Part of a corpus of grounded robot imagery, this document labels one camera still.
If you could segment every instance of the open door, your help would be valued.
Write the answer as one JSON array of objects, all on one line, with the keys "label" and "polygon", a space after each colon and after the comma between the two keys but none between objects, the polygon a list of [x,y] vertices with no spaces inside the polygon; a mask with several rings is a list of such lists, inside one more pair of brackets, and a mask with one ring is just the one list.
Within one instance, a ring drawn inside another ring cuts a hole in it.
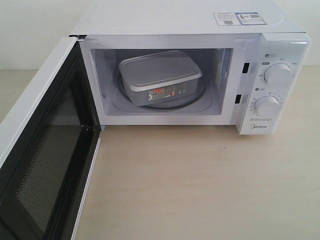
[{"label": "open door", "polygon": [[81,49],[63,38],[0,125],[0,239],[70,239],[101,128]]}]

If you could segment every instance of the rectangular container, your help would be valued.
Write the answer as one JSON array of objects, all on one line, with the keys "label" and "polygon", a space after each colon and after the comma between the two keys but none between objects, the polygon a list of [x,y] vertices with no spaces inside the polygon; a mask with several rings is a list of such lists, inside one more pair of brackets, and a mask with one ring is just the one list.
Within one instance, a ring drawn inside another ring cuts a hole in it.
[{"label": "rectangular container", "polygon": [[126,94],[137,106],[193,94],[202,76],[196,63],[178,50],[126,59],[119,69]]}]

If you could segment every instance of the table surface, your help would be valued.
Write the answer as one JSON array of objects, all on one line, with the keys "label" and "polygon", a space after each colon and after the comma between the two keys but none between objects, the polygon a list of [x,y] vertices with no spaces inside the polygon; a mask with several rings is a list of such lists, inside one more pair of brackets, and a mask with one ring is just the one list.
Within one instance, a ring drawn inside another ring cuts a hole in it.
[{"label": "table surface", "polygon": [[[0,120],[34,73],[0,71]],[[319,76],[302,69],[273,135],[108,126],[76,240],[319,240]]]}]

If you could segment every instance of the white microwave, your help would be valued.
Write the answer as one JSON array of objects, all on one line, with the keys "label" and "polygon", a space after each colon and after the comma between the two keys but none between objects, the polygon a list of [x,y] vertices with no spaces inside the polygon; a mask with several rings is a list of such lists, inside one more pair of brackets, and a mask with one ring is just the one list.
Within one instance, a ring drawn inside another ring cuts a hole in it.
[{"label": "white microwave", "polygon": [[0,124],[0,236],[75,237],[101,129],[275,131],[311,41],[271,0],[97,0]]}]

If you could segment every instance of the timer knob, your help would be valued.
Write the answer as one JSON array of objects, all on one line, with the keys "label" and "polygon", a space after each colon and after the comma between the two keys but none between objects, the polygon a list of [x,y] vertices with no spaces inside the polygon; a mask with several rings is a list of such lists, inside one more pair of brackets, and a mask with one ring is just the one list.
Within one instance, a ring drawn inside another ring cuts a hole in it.
[{"label": "timer knob", "polygon": [[294,76],[290,67],[284,63],[272,65],[264,73],[264,80],[272,87],[288,86],[293,79]]},{"label": "timer knob", "polygon": [[274,96],[264,96],[255,102],[254,109],[261,117],[273,118],[278,114],[280,105]]}]

